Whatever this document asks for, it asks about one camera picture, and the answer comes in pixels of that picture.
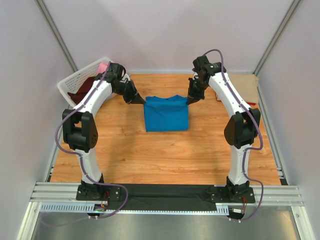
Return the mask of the blue t shirt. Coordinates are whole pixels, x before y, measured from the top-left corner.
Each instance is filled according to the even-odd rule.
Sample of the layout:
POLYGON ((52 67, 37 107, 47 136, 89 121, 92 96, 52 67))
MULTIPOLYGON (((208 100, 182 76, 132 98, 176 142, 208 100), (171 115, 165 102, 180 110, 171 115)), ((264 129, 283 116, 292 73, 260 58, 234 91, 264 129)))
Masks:
POLYGON ((186 97, 148 96, 143 110, 147 132, 179 132, 189 129, 189 108, 186 97))

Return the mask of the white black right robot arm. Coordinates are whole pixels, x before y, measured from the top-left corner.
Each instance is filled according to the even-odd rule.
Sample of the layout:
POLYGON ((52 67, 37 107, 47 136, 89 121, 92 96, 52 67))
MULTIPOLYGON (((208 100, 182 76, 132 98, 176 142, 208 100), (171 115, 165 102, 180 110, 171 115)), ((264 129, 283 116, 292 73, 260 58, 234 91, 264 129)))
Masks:
POLYGON ((221 62, 210 63, 206 55, 193 62, 194 75, 189 78, 186 104, 191 105, 205 98, 205 90, 212 88, 227 110, 229 121, 224 137, 230 145, 231 165, 224 193, 231 197, 249 191, 250 182, 245 177, 250 148, 258 135, 261 113, 251 108, 233 86, 221 62))

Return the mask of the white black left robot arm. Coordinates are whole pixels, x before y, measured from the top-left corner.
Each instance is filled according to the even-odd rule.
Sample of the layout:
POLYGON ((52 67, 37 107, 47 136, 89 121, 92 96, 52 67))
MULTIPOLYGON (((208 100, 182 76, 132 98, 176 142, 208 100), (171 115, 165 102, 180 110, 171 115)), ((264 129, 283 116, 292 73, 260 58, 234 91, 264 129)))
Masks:
POLYGON ((99 134, 95 116, 102 104, 112 94, 120 95, 126 104, 143 105, 146 101, 140 96, 125 67, 109 62, 106 70, 98 74, 88 93, 72 109, 62 113, 63 141, 69 145, 68 154, 78 157, 82 172, 79 192, 101 194, 104 184, 103 174, 98 167, 96 145, 99 134))

